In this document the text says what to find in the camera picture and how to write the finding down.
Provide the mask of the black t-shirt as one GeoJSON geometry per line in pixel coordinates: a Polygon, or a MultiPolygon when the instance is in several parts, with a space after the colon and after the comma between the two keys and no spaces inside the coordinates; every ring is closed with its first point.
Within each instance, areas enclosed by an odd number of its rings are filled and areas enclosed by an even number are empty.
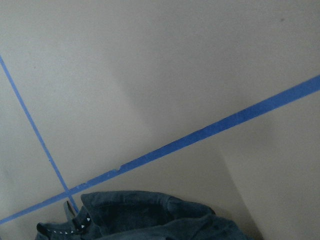
{"type": "Polygon", "coordinates": [[[38,223],[37,240],[248,240],[234,221],[208,206],[159,192],[121,190],[81,195],[65,223],[38,223]]]}

